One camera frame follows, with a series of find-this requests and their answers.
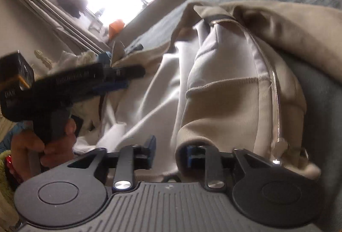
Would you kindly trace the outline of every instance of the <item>zipper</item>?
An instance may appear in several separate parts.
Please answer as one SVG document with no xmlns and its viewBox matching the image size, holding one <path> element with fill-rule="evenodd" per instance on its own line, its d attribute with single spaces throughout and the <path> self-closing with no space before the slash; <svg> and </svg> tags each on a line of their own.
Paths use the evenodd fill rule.
<svg viewBox="0 0 342 232">
<path fill-rule="evenodd" d="M 281 114 L 281 106 L 280 106 L 280 96 L 279 96 L 279 84 L 278 84 L 278 78 L 277 74 L 264 54 L 264 52 L 261 50 L 259 44 L 255 41 L 252 33 L 246 28 L 245 26 L 241 25 L 238 21 L 235 19 L 219 19 L 219 20 L 212 20 L 210 22 L 211 25 L 222 23 L 222 22 L 229 22 L 229 23 L 234 23 L 235 25 L 239 26 L 242 28 L 244 31 L 246 31 L 251 38 L 253 39 L 255 45 L 257 46 L 259 52 L 261 53 L 266 67 L 268 69 L 268 72 L 271 77 L 271 87 L 272 87 L 272 104 L 273 104 L 273 113 L 274 113 L 274 118 L 275 118 L 275 124 L 276 124 L 276 129 L 275 129 L 275 134 L 273 135 L 273 140 L 271 141 L 271 155 L 274 157 L 272 158 L 273 162 L 276 164 L 281 164 L 280 163 L 280 157 L 283 155 L 283 153 L 288 149 L 288 143 L 287 141 L 282 137 L 282 114 Z"/>
</svg>

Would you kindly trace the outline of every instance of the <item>curtain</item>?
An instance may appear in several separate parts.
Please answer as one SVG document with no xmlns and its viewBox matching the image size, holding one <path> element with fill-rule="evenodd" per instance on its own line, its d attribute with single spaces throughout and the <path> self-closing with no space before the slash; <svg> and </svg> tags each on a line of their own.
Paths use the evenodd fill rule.
<svg viewBox="0 0 342 232">
<path fill-rule="evenodd" d="M 89 31 L 80 27 L 69 15 L 56 7 L 49 0 L 19 0 L 36 16 L 44 21 L 75 54 L 92 50 L 96 54 L 112 52 L 105 42 Z M 123 50 L 116 49 L 113 60 L 122 56 Z"/>
</svg>

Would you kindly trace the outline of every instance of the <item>human hand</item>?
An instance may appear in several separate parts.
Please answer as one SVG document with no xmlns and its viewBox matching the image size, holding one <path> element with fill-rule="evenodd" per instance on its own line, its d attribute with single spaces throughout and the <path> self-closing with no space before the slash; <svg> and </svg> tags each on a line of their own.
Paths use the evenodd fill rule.
<svg viewBox="0 0 342 232">
<path fill-rule="evenodd" d="M 14 135 L 11 141 L 12 166 L 10 172 L 18 174 L 22 180 L 26 181 L 32 177 L 28 151 L 44 153 L 40 158 L 40 163 L 45 167 L 55 167 L 74 158 L 72 147 L 76 142 L 76 123 L 69 119 L 65 126 L 65 136 L 59 140 L 44 145 L 44 143 L 31 130 L 25 130 Z"/>
</svg>

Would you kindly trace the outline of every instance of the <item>ribbed black surface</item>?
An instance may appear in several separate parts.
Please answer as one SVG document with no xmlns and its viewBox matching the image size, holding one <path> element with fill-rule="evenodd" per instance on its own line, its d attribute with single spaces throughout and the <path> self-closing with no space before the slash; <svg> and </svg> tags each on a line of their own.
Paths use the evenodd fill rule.
<svg viewBox="0 0 342 232">
<path fill-rule="evenodd" d="M 21 228 L 21 232 L 35 231 L 44 229 L 29 225 Z M 199 183 L 141 183 L 134 192 L 114 195 L 106 209 L 91 221 L 63 231 L 317 232 L 319 229 L 309 225 L 286 230 L 257 224 L 237 212 L 226 195 L 207 192 Z"/>
</svg>

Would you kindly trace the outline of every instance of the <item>white cloth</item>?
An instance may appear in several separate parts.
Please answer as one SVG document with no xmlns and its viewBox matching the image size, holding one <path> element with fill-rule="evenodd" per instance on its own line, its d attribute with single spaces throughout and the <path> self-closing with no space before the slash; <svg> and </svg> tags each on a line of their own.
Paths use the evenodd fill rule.
<svg viewBox="0 0 342 232">
<path fill-rule="evenodd" d="M 79 153 L 105 147 L 118 151 L 130 144 L 144 144 L 151 135 L 157 138 L 157 150 L 151 170 L 138 170 L 139 177 L 177 172 L 175 149 L 177 133 L 186 103 L 187 80 L 198 52 L 198 44 L 178 52 L 164 54 L 155 75 L 130 82 L 114 113 L 117 92 L 109 93 L 103 104 L 101 128 L 79 137 L 74 150 Z"/>
</svg>

